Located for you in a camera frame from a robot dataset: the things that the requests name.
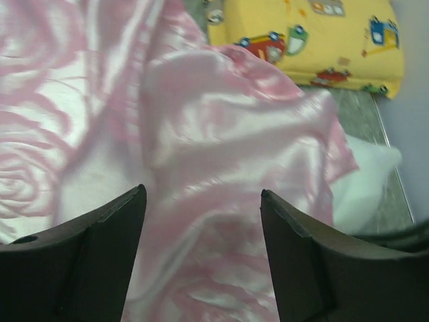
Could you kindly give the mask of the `pink pillowcase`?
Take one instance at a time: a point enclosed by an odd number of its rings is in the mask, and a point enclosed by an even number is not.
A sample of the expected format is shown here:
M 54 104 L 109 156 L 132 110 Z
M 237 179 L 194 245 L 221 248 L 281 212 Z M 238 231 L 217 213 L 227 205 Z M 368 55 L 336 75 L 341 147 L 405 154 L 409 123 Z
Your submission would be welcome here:
M 144 184 L 124 321 L 277 321 L 261 191 L 331 224 L 356 168 L 328 91 L 181 1 L 1 2 L 1 241 Z

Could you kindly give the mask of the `white pillow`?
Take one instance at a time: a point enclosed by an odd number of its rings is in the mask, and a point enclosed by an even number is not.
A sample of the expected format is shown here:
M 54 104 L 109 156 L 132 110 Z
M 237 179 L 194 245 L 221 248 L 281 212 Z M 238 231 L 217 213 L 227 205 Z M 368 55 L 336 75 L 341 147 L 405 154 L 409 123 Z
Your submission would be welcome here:
M 360 232 L 379 209 L 390 174 L 402 162 L 401 152 L 346 136 L 358 169 L 341 177 L 330 188 L 334 228 L 347 234 Z

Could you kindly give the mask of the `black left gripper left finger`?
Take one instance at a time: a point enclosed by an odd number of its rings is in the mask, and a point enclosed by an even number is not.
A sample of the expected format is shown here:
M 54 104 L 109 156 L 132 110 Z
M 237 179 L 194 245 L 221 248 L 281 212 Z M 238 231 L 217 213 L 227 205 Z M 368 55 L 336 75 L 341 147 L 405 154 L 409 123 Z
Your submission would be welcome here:
M 147 192 L 1 245 L 2 321 L 120 321 Z

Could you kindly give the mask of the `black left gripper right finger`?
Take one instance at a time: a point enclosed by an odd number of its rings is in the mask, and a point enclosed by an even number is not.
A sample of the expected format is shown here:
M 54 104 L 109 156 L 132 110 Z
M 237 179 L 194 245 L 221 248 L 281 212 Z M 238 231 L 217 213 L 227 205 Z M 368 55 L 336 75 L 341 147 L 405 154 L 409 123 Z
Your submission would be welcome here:
M 269 190 L 261 222 L 281 321 L 427 321 L 428 223 L 347 235 Z

